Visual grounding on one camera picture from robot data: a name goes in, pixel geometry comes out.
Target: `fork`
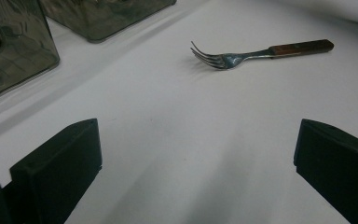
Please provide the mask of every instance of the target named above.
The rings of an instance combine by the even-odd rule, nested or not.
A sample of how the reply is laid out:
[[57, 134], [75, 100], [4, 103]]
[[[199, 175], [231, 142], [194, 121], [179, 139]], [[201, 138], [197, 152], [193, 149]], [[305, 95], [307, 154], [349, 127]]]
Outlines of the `fork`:
[[256, 58], [281, 58], [288, 56], [299, 56], [314, 53], [323, 53], [333, 49], [334, 44], [327, 39], [302, 42], [296, 44], [271, 46], [250, 53], [224, 53], [224, 54], [207, 54], [199, 50], [191, 41], [194, 48], [191, 48], [194, 55], [203, 63], [210, 65], [218, 70], [229, 70], [237, 67], [240, 63], [248, 59]]

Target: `transparent container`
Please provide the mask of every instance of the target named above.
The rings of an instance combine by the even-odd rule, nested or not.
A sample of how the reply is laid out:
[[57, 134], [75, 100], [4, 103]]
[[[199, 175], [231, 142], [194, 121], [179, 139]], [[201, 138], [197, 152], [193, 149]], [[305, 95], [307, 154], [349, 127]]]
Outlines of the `transparent container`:
[[84, 36], [102, 42], [124, 28], [172, 6], [176, 0], [40, 0], [45, 14]]
[[39, 2], [0, 0], [0, 93], [59, 61]]

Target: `wooden handle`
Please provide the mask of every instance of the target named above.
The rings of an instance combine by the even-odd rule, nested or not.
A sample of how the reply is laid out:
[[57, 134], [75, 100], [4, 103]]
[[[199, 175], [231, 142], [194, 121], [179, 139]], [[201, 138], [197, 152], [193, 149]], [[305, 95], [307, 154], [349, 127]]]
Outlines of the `wooden handle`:
[[332, 50], [334, 44], [329, 40], [315, 40], [303, 43], [280, 45], [269, 47], [273, 56], [295, 56], [314, 53], [323, 53]]

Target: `white table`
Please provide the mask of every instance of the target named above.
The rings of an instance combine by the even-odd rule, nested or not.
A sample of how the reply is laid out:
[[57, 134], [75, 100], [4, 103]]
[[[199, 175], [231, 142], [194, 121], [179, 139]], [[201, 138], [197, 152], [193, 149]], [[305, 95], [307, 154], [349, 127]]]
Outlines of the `white table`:
[[[0, 97], [0, 183], [97, 118], [103, 169], [67, 223], [348, 223], [296, 173], [302, 119], [358, 137], [358, 0], [179, 0], [95, 45], [49, 21], [61, 64]], [[217, 72], [190, 51], [329, 39]]]

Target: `table surface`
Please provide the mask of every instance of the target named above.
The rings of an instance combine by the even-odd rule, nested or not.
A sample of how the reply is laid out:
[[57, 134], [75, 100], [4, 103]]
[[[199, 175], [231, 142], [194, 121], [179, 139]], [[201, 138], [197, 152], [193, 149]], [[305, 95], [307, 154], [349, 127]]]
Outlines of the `table surface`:
[[[0, 183], [97, 118], [103, 169], [66, 223], [348, 223], [296, 173], [302, 119], [358, 137], [358, 1], [179, 0], [101, 44], [48, 20], [60, 65], [0, 97]], [[191, 53], [329, 39], [220, 72]]]

